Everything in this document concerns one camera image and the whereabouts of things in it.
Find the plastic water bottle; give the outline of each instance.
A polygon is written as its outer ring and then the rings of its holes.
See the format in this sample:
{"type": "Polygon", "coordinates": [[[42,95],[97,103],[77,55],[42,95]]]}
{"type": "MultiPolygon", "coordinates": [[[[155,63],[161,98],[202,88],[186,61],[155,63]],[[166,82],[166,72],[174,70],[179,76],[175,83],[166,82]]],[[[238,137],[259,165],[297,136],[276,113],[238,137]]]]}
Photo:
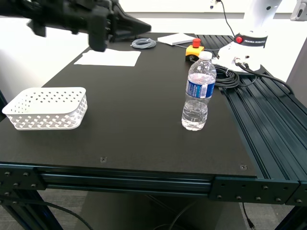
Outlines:
{"type": "Polygon", "coordinates": [[[186,102],[182,113],[182,125],[187,130],[201,130],[207,120],[207,104],[211,99],[216,69],[211,62],[212,53],[202,51],[189,70],[186,102]]]}

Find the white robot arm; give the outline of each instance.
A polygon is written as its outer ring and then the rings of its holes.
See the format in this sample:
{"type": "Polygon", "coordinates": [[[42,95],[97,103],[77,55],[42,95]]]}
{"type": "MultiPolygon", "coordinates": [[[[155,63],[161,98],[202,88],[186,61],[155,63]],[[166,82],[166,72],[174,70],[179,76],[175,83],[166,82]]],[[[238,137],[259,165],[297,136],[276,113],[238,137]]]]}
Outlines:
{"type": "MultiPolygon", "coordinates": [[[[243,72],[236,61],[248,63],[253,71],[259,70],[261,54],[267,40],[267,25],[272,21],[282,0],[252,0],[244,15],[244,23],[233,42],[220,49],[216,64],[243,72]]],[[[298,0],[291,21],[307,20],[307,0],[298,0]]]]}

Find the white paper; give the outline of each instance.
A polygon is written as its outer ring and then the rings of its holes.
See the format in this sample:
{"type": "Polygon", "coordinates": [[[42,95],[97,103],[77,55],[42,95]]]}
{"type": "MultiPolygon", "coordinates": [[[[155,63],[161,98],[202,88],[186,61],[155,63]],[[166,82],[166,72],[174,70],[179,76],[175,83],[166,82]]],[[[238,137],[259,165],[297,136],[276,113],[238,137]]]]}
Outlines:
{"type": "Polygon", "coordinates": [[[187,42],[192,42],[194,38],[195,37],[191,37],[186,34],[173,34],[165,37],[159,37],[158,41],[173,46],[187,42]]]}
{"type": "Polygon", "coordinates": [[[117,51],[106,49],[105,52],[93,50],[84,53],[75,65],[98,65],[98,66],[135,66],[140,51],[117,51]]]}

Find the screw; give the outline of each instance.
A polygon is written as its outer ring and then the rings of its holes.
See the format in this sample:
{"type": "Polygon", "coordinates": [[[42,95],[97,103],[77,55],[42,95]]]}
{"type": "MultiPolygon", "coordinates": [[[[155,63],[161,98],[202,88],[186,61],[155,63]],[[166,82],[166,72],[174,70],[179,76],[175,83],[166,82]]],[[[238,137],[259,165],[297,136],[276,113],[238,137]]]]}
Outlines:
{"type": "Polygon", "coordinates": [[[240,165],[240,169],[243,170],[243,171],[245,171],[246,169],[248,169],[248,167],[247,167],[247,165],[245,165],[245,164],[241,164],[241,165],[240,165]]]}

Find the white plastic basket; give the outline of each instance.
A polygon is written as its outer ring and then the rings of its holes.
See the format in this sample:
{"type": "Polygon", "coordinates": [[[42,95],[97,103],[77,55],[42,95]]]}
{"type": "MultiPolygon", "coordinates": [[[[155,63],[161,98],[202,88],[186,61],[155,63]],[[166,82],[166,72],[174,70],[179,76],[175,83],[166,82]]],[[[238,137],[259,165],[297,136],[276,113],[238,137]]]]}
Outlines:
{"type": "Polygon", "coordinates": [[[2,112],[18,130],[73,129],[87,110],[85,88],[30,88],[2,112]]]}

